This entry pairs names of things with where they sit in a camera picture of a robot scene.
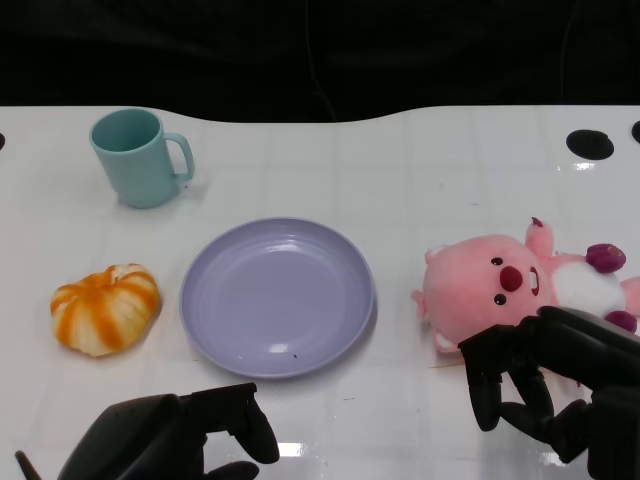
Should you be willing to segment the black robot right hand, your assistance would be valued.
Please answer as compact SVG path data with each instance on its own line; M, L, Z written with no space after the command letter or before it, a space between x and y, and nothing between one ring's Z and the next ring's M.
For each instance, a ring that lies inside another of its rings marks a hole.
M639 476L639 338L599 317L545 306L516 326L494 325L459 345L474 416L500 420L569 463L587 456L593 479ZM591 390L560 413L542 372Z

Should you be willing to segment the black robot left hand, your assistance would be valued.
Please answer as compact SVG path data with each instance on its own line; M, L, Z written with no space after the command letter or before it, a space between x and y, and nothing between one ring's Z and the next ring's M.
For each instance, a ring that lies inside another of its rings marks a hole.
M114 404L93 422L64 464L61 479L253 479L280 458L274 432L245 383L189 395ZM226 432L252 458L207 472L204 446Z

